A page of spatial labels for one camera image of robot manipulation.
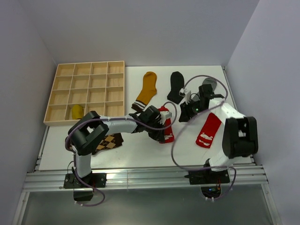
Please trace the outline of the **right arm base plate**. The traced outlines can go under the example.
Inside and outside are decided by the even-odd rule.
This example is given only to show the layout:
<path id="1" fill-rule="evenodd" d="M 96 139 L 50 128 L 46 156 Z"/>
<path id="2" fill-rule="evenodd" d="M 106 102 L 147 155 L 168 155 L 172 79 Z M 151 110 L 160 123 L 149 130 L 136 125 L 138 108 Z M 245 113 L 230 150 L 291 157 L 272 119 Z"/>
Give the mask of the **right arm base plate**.
<path id="1" fill-rule="evenodd" d="M 230 177 L 227 170 L 219 172 L 214 172 L 212 170 L 188 171 L 188 175 L 185 175 L 184 177 L 189 179 L 190 185 L 230 183 Z"/>

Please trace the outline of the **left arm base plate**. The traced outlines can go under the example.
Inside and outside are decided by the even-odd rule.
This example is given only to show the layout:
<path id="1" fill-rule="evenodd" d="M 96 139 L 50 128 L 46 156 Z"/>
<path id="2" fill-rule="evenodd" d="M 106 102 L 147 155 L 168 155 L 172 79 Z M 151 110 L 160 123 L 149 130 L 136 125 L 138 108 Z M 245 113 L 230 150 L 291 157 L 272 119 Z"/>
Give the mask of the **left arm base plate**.
<path id="1" fill-rule="evenodd" d="M 91 173 L 84 178 L 81 178 L 84 183 L 87 183 L 94 188 L 104 188 L 106 184 L 106 173 Z M 87 188 L 88 186 L 82 184 L 75 176 L 74 173 L 68 173 L 65 176 L 63 188 Z"/>

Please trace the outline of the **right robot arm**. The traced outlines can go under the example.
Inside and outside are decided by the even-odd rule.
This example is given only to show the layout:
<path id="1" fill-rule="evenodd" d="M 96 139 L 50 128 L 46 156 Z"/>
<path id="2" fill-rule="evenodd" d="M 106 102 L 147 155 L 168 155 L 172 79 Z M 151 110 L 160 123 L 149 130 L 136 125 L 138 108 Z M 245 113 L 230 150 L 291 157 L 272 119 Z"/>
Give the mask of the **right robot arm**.
<path id="1" fill-rule="evenodd" d="M 238 112 L 225 103 L 222 94 L 216 94 L 210 84 L 199 86 L 199 99 L 194 101 L 190 90 L 182 88 L 179 92 L 185 101 L 180 105 L 180 122 L 189 122 L 203 112 L 209 115 L 196 138 L 196 145 L 210 148 L 220 126 L 224 127 L 222 146 L 216 155 L 208 159 L 208 168 L 203 171 L 205 181 L 212 183 L 223 171 L 240 158 L 258 152 L 257 121 Z"/>

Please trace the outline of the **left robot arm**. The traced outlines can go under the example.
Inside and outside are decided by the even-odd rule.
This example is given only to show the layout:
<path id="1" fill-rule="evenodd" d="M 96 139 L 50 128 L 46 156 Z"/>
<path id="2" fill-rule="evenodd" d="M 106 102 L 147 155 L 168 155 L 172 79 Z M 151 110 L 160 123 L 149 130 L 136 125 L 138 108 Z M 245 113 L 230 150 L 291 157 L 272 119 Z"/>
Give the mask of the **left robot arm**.
<path id="1" fill-rule="evenodd" d="M 171 112 L 160 111 L 152 105 L 141 113 L 120 117 L 100 116 L 95 111 L 87 113 L 69 129 L 65 139 L 66 150 L 74 155 L 75 183 L 80 187 L 91 183 L 91 156 L 106 136 L 147 132 L 151 139 L 163 143 L 165 122 L 171 117 Z"/>

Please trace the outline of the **yellow bear sock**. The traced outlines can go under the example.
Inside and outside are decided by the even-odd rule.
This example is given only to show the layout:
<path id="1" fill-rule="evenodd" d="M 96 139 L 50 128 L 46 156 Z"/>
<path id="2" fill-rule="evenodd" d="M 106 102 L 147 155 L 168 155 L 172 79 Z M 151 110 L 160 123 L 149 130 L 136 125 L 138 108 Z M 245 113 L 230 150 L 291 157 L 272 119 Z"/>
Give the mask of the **yellow bear sock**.
<path id="1" fill-rule="evenodd" d="M 80 120 L 83 117 L 84 108 L 81 105 L 74 105 L 71 108 L 71 116 L 73 120 Z"/>

